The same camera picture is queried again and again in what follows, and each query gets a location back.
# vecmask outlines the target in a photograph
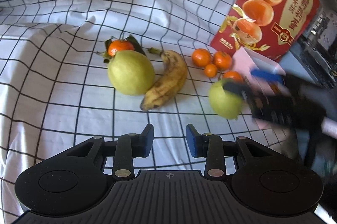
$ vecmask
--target open pink box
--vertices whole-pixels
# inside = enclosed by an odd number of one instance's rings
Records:
[[[245,78],[246,83],[251,88],[260,90],[267,95],[274,94],[272,88],[266,81],[252,77],[250,75],[250,71],[258,68],[270,73],[285,75],[284,70],[278,63],[245,47],[241,47],[237,52],[235,52],[233,55],[233,62],[234,65],[232,70],[239,72]],[[271,128],[269,122],[256,120],[256,123],[259,129]]]

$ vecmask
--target fruit stem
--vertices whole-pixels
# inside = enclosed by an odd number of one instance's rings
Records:
[[[149,48],[148,52],[152,53],[152,54],[156,54],[156,55],[161,55],[161,53],[163,52],[163,50],[157,49],[157,48]]]

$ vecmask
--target silver screw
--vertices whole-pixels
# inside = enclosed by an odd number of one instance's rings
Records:
[[[208,170],[207,173],[208,173],[209,176],[213,176],[213,177],[216,177],[216,178],[218,178],[220,176],[223,176],[223,174],[224,174],[224,172],[220,169],[210,169],[210,170]]]
[[[119,169],[115,172],[115,176],[118,176],[119,178],[125,178],[129,175],[131,175],[131,172],[127,169]]]

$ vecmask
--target checkered tablecloth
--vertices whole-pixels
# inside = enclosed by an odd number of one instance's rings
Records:
[[[209,47],[235,0],[15,0],[0,3],[0,223],[23,211],[14,182],[28,167],[95,135],[114,140],[140,133],[152,123],[155,139],[148,158],[134,160],[139,169],[204,169],[203,159],[188,152],[185,127],[224,140],[239,135],[275,150],[282,130],[259,130],[248,109],[237,120],[212,111],[212,80],[191,61],[196,48]],[[185,86],[167,105],[144,113],[142,97],[117,92],[107,78],[104,51],[111,36],[135,36],[143,48],[171,49],[188,65]],[[161,59],[148,55],[156,74]],[[227,158],[227,172],[234,173]],[[105,173],[110,174],[112,159]]]

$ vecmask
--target banana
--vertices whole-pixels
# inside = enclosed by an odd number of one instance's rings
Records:
[[[184,86],[187,78],[187,65],[184,58],[173,50],[150,48],[150,53],[158,54],[164,62],[164,75],[145,93],[140,108],[146,112],[158,108],[173,98]]]

